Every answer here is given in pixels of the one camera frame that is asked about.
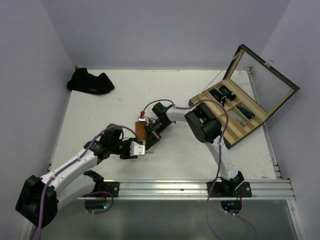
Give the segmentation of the brown underwear cream waistband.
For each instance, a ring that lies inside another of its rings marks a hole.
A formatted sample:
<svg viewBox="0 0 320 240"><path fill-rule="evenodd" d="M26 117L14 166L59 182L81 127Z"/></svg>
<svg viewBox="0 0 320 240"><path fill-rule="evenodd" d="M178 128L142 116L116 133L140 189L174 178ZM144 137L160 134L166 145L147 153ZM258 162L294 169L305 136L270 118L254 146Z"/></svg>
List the brown underwear cream waistband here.
<svg viewBox="0 0 320 240"><path fill-rule="evenodd" d="M148 122L140 122L140 121L136 121L135 122L135 133L137 134L137 136L139 137L140 140L142 140L142 143L145 145L146 143L146 130L145 130L145 126L148 124ZM145 151L146 154L153 154L155 151L155 147L152 146L148 151Z"/></svg>

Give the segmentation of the grey underwear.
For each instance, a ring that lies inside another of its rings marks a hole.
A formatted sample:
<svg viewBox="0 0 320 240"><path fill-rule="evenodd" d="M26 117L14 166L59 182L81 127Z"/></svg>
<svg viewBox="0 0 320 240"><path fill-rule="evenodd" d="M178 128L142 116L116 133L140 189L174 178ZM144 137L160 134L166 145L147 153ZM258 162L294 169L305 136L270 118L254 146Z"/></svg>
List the grey underwear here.
<svg viewBox="0 0 320 240"><path fill-rule="evenodd" d="M247 125L246 121L239 116L236 112L234 112L233 110L231 110L229 112L229 114L242 126L245 127Z"/></svg>

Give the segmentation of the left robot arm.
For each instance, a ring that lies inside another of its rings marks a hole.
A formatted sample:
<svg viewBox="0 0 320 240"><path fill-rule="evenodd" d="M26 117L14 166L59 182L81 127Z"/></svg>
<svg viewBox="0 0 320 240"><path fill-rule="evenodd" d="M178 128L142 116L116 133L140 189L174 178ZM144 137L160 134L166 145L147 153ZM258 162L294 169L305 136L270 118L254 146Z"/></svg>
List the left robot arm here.
<svg viewBox="0 0 320 240"><path fill-rule="evenodd" d="M37 228L46 227L58 211L75 199L99 196L104 178L92 170L110 155L122 160L136 159L145 154L143 141L134 135L122 139L122 125L110 124L69 161L42 175L28 177L21 189L15 210Z"/></svg>

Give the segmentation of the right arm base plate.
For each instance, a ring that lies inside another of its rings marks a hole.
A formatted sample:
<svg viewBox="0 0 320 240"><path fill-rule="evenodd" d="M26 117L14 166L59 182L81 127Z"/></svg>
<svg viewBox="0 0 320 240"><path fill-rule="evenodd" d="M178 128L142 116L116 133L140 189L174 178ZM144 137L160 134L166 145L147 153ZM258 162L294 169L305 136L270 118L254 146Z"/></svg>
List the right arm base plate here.
<svg viewBox="0 0 320 240"><path fill-rule="evenodd" d="M217 181L210 193L211 198L251 198L252 196L251 185L248 181L242 182L236 189L226 183Z"/></svg>

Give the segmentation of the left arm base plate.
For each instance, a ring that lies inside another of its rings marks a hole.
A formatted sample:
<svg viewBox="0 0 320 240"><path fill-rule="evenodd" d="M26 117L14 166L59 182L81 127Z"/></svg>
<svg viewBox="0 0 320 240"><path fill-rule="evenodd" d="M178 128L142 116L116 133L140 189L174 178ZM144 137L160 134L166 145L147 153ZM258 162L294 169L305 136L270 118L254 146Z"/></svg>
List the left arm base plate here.
<svg viewBox="0 0 320 240"><path fill-rule="evenodd" d="M98 192L108 192L114 198L119 196L120 182L118 181L103 181L97 187Z"/></svg>

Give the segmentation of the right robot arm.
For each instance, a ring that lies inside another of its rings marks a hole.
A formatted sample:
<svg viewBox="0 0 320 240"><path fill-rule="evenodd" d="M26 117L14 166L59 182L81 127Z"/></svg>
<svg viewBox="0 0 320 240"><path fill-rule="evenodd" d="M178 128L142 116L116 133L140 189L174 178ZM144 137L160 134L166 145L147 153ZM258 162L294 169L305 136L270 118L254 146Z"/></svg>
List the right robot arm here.
<svg viewBox="0 0 320 240"><path fill-rule="evenodd" d="M232 197L241 190L244 182L242 173L235 167L224 141L227 124L222 125L218 117L201 102L193 107L164 106L156 103L152 112L157 116L153 123L144 126L146 131L145 149L149 150L161 139L161 133L175 122L185 122L195 138L205 144L216 161L221 181L212 184L212 189L221 196Z"/></svg>

